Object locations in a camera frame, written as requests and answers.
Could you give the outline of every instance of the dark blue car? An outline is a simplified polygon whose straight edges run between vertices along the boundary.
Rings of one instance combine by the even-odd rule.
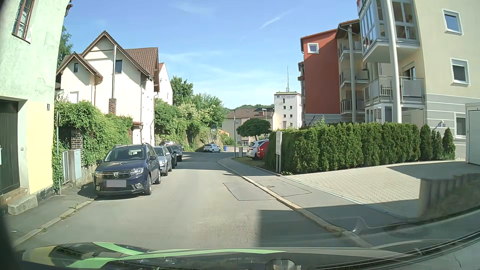
[[[152,183],[159,184],[161,181],[158,156],[147,143],[115,146],[97,164],[93,181],[98,196],[150,195]]]

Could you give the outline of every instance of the car hood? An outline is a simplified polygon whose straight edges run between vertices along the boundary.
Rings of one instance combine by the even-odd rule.
[[[177,269],[208,269],[214,266],[246,267],[252,263],[263,266],[272,260],[290,260],[296,264],[311,266],[355,263],[371,259],[392,259],[405,254],[358,247],[262,247],[234,249],[168,249],[153,250],[148,248],[120,245],[106,242],[74,243],[52,245],[30,250],[18,251],[23,261],[51,266],[99,269],[106,264],[119,266],[144,265],[149,267],[172,267]]]
[[[143,168],[145,166],[145,160],[125,160],[114,162],[102,162],[96,168],[97,171],[127,171],[137,168]]]

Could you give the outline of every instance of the car grille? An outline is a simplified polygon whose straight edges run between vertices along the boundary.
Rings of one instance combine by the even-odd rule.
[[[129,191],[133,190],[132,185],[128,185],[126,187],[104,187],[102,188],[102,191]]]
[[[114,172],[103,172],[103,179],[125,179],[130,178],[130,171],[119,171],[117,176],[113,175]]]

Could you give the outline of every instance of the white car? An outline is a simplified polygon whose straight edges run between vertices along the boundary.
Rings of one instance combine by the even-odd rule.
[[[216,144],[207,144],[204,146],[204,152],[210,151],[212,153],[217,152],[220,153],[220,147]]]
[[[256,160],[257,159],[257,149],[258,149],[258,147],[266,141],[268,141],[268,139],[252,142],[248,146],[247,157]]]

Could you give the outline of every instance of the silver car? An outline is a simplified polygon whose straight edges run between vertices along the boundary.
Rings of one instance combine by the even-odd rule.
[[[154,147],[155,153],[158,156],[158,161],[160,162],[160,175],[168,176],[168,172],[172,171],[172,159],[170,155],[165,156],[164,147],[157,146]]]

